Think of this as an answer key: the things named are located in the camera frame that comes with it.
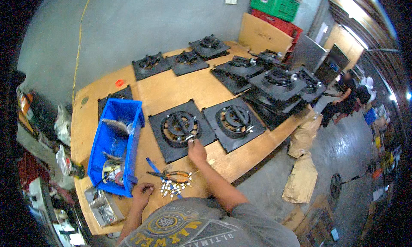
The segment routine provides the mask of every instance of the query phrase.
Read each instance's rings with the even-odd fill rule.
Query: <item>wooden workbench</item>
[[[247,49],[238,43],[226,43],[231,46],[229,50],[230,55],[207,61],[211,65],[210,68],[213,65],[223,64],[231,60],[233,55],[251,57],[247,53]],[[172,56],[181,53],[182,50],[175,50],[164,55]],[[117,87],[115,82],[119,79],[122,79],[124,84]],[[129,84],[131,85],[133,98],[143,102],[142,109],[146,120],[146,126],[141,130],[136,157],[135,175],[139,182],[151,182],[156,186],[159,186],[161,183],[159,178],[146,173],[147,171],[152,171],[146,162],[146,157],[149,157],[161,171],[167,167],[169,170],[196,172],[196,167],[189,161],[187,156],[166,165],[147,117],[148,115],[155,115],[183,104],[190,99],[194,99],[198,109],[201,110],[203,107],[207,108],[236,97],[210,73],[210,69],[199,70],[179,77],[175,76],[172,70],[168,70],[136,82],[132,65],[129,65],[87,85],[76,94],[73,107],[71,129],[72,159],[76,163],[83,164],[85,169],[87,169],[93,139],[98,126],[97,100],[106,97],[109,93],[124,89]],[[219,141],[215,141],[206,146],[208,162],[226,180],[233,182],[268,156],[312,112],[313,110],[308,106],[301,114],[289,117],[275,130],[266,130],[262,135],[229,154],[224,152]],[[193,176],[193,180],[193,187],[184,189],[182,196],[208,197],[210,193],[201,173],[196,173]],[[95,235],[120,231],[123,227],[122,222],[105,228],[101,228],[98,225],[84,195],[84,191],[90,186],[91,181],[89,177],[81,180],[75,179],[80,206],[91,233]],[[131,198],[117,195],[114,195],[113,198],[121,212],[126,216],[131,206]],[[169,197],[162,198],[158,190],[155,190],[143,212],[143,219],[146,219],[154,210],[170,201]]]

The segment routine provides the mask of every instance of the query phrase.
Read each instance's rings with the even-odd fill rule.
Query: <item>yellow cable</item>
[[[87,9],[87,6],[89,5],[90,0],[87,0],[85,8],[82,13],[82,18],[80,19],[80,27],[79,27],[79,45],[77,47],[77,57],[76,57],[76,68],[75,68],[75,76],[73,78],[73,91],[72,91],[72,108],[75,106],[75,86],[76,86],[76,75],[77,75],[77,69],[79,67],[79,55],[80,55],[80,43],[82,42],[82,22],[83,22],[83,17],[85,16],[85,12]]]

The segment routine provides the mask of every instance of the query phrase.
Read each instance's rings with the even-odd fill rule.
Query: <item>gray t-shirt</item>
[[[250,203],[237,205],[228,216],[214,200],[183,198],[153,212],[119,246],[300,245],[291,230]]]

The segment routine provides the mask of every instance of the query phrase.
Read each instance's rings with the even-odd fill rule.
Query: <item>green plastic crate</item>
[[[250,6],[264,13],[292,22],[299,2],[295,0],[252,0]]]

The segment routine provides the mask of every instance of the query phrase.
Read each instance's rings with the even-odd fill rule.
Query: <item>pliers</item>
[[[188,183],[189,180],[191,180],[191,175],[192,173],[184,172],[184,171],[163,171],[163,173],[157,173],[157,172],[147,172],[148,174],[154,175],[156,177],[161,177],[163,180],[169,180],[174,183]]]

